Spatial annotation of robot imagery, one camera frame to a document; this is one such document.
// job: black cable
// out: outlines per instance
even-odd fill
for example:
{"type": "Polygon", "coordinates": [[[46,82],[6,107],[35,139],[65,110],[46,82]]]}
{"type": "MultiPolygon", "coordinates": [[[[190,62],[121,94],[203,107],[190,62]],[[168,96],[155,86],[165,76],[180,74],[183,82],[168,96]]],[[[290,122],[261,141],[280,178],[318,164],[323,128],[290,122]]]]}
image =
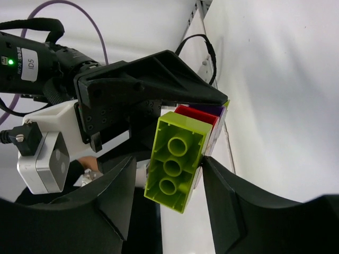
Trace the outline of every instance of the black cable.
{"type": "MultiPolygon", "coordinates": [[[[47,105],[45,105],[44,107],[42,107],[39,110],[43,110],[43,109],[48,108],[50,106],[51,106],[51,104],[48,103],[47,105]]],[[[19,116],[19,117],[24,117],[25,115],[39,111],[39,110],[35,110],[35,111],[32,111],[32,112],[28,112],[28,113],[19,113],[19,112],[13,111],[6,106],[6,104],[4,103],[4,101],[1,98],[0,98],[0,109],[5,111],[8,114],[19,116]]]]}
{"type": "Polygon", "coordinates": [[[217,76],[217,57],[216,57],[216,52],[214,51],[212,43],[210,42],[210,40],[207,38],[207,36],[205,34],[195,34],[195,35],[187,37],[185,40],[183,40],[180,43],[179,47],[175,51],[175,54],[177,56],[179,56],[179,54],[180,54],[181,50],[183,49],[184,45],[186,44],[187,40],[189,40],[190,38],[193,38],[193,37],[203,37],[205,39],[207,51],[208,51],[208,54],[211,56],[212,65],[213,65],[213,75],[212,75],[211,80],[209,81],[209,84],[213,85],[214,81],[216,80],[216,76],[217,76]]]}

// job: cable connector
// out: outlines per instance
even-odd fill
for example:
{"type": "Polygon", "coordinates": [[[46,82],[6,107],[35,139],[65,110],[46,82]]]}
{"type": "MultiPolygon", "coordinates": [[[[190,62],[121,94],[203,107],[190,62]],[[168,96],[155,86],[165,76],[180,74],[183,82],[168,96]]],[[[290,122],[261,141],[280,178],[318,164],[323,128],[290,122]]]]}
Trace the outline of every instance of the cable connector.
{"type": "Polygon", "coordinates": [[[34,156],[42,139],[42,133],[36,122],[26,122],[12,130],[0,132],[0,142],[14,144],[21,156],[34,156]]]}

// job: purple cable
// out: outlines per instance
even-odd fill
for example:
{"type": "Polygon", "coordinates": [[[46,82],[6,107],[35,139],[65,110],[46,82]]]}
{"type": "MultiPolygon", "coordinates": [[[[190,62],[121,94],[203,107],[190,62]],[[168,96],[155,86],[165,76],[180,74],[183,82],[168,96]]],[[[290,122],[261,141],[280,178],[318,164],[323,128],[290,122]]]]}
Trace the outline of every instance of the purple cable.
{"type": "MultiPolygon", "coordinates": [[[[95,24],[94,20],[91,18],[91,16],[84,10],[82,9],[79,5],[76,5],[75,3],[72,3],[70,1],[66,1],[66,0],[51,0],[51,1],[47,1],[43,4],[40,4],[37,8],[35,8],[35,10],[28,16],[27,19],[32,19],[35,17],[35,15],[37,15],[37,13],[39,11],[41,11],[43,8],[52,5],[52,4],[68,4],[71,5],[75,8],[77,8],[79,11],[81,11],[83,14],[85,14],[85,16],[90,20],[90,22],[92,23],[92,25],[94,26],[97,34],[99,35],[99,39],[101,42],[101,46],[102,46],[102,50],[104,52],[104,58],[105,58],[105,63],[108,65],[108,57],[107,57],[107,51],[106,51],[106,46],[105,46],[105,42],[104,39],[101,35],[101,32],[99,30],[99,28],[97,27],[97,25],[95,24]]],[[[27,29],[23,29],[21,32],[20,37],[25,38],[26,37],[26,33],[27,33],[27,29]]],[[[8,107],[10,110],[13,110],[15,108],[15,106],[17,105],[17,102],[19,101],[20,95],[16,94],[10,104],[10,106],[8,107]]],[[[0,125],[2,125],[6,119],[9,117],[10,114],[8,113],[4,113],[1,117],[0,117],[0,125]]]]}

